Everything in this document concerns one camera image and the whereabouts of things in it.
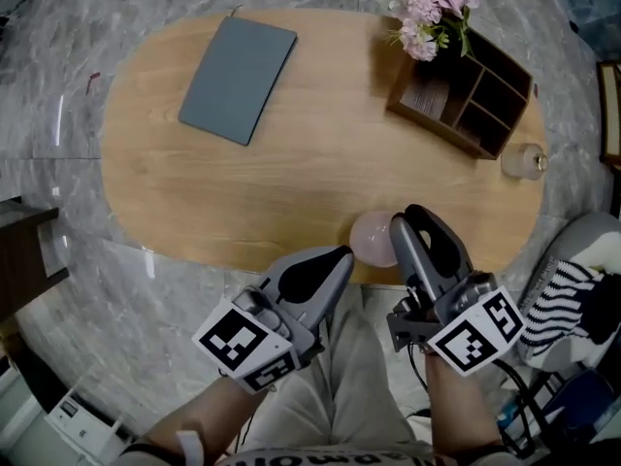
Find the tablet case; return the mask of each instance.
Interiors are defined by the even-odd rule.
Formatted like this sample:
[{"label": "tablet case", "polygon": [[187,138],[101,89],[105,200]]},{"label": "tablet case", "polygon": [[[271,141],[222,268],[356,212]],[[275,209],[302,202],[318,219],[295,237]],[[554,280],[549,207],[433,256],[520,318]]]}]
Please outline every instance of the tablet case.
[{"label": "tablet case", "polygon": [[226,17],[198,66],[179,120],[248,145],[296,40],[293,31]]}]

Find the striped cushion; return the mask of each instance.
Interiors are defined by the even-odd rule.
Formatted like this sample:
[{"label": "striped cushion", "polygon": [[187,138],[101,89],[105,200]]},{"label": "striped cushion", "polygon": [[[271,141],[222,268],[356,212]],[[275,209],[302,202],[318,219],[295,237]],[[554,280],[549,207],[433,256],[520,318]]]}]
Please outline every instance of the striped cushion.
[{"label": "striped cushion", "polygon": [[564,364],[582,360],[594,348],[589,334],[579,326],[583,303],[605,275],[578,264],[559,261],[554,276],[526,315],[526,330],[520,337],[525,350],[524,361],[544,369],[551,351],[564,345]]}]

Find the wooden table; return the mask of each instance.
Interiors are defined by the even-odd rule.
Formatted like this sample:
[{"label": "wooden table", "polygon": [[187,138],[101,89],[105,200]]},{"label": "wooden table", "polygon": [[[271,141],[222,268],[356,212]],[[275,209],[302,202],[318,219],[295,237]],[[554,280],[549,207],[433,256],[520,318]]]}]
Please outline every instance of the wooden table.
[{"label": "wooden table", "polygon": [[[250,145],[179,123],[190,80],[224,16],[184,19],[151,34],[114,79],[104,187],[135,240],[179,259],[260,272],[295,250],[347,243],[351,223],[366,211],[418,203],[455,230],[478,269],[507,266],[526,243],[543,181],[513,181],[500,160],[472,159],[386,112],[403,59],[384,39],[394,19],[238,12],[299,36]],[[545,147],[531,97],[511,140]],[[401,282],[396,268],[361,264],[352,281]]]}]

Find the wooden desk organizer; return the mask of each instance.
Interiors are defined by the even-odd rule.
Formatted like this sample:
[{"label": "wooden desk organizer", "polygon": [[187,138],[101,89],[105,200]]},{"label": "wooden desk organizer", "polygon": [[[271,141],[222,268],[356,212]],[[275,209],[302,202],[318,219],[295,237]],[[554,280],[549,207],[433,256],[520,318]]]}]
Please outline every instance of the wooden desk organizer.
[{"label": "wooden desk organizer", "polygon": [[470,31],[473,56],[441,50],[431,62],[405,55],[387,109],[442,136],[466,153],[496,159],[526,105],[533,78]]}]

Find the translucent sphere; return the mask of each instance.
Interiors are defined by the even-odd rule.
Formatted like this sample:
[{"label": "translucent sphere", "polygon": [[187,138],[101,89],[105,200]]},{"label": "translucent sphere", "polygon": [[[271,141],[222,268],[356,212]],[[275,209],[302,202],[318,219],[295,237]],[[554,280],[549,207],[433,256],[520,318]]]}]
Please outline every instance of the translucent sphere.
[{"label": "translucent sphere", "polygon": [[362,214],[353,223],[349,246],[359,261],[378,268],[397,264],[388,231],[392,216],[386,211],[374,211]]}]

